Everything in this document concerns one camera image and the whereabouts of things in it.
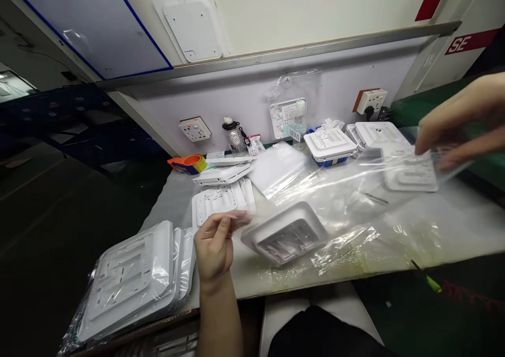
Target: white access panel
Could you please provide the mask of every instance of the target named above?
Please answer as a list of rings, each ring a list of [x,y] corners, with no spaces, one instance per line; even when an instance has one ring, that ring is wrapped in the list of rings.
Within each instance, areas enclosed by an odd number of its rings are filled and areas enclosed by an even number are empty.
[[[153,4],[183,63],[229,55],[214,0],[154,0]]]
[[[102,77],[169,69],[125,0],[25,0]]]

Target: wire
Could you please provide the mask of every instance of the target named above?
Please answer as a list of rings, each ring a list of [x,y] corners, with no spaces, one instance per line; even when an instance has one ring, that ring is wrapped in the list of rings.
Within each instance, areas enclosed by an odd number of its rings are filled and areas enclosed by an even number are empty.
[[[18,46],[18,48],[19,48],[19,49],[21,49],[21,50],[23,50],[23,51],[25,51],[25,52],[34,53],[34,54],[37,54],[37,55],[42,55],[42,56],[49,57],[51,60],[54,60],[54,61],[56,61],[57,63],[60,63],[61,65],[63,65],[65,68],[67,68],[67,70],[68,70],[69,72],[72,72],[72,70],[71,70],[69,67],[67,67],[65,64],[63,64],[60,60],[55,59],[53,56],[47,55],[47,54],[42,53],[42,52],[35,52],[35,51],[29,50],[29,49],[25,49],[25,48],[24,48],[21,44],[18,44],[17,46]],[[75,72],[72,72],[72,73],[74,73],[74,74],[76,75],[76,77],[77,77],[78,79],[80,79],[82,82],[89,82],[89,80],[84,79],[84,78],[83,78],[81,75],[79,75],[78,73],[75,73]]]

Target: hand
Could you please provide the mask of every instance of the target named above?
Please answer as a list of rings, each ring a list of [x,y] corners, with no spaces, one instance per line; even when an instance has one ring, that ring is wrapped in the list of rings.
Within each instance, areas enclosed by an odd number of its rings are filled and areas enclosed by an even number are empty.
[[[446,100],[419,122],[416,154],[430,149],[449,133],[471,121],[491,130],[447,153],[439,169],[452,169],[475,157],[505,148],[505,73],[483,76]]]
[[[195,235],[198,273],[202,285],[218,282],[233,261],[231,234],[250,222],[246,211],[211,215]]]

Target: small packet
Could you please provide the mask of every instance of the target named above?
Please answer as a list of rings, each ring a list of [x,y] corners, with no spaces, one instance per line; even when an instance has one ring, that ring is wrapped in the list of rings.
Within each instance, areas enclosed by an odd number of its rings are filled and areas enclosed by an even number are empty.
[[[247,149],[249,150],[250,156],[256,156],[256,155],[260,154],[261,152],[265,151],[265,147],[261,143],[260,137],[261,137],[260,134],[252,135],[252,136],[248,137],[248,139],[250,141],[250,146],[248,146]]]

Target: electrical outlet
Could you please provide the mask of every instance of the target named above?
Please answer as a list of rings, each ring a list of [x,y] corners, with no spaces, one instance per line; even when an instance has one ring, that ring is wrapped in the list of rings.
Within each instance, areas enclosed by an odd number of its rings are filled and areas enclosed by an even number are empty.
[[[208,139],[211,135],[209,128],[200,117],[181,120],[179,128],[192,142]]]
[[[362,115],[365,114],[367,107],[372,107],[373,112],[376,113],[382,107],[388,92],[382,89],[368,90],[361,94],[356,111]]]

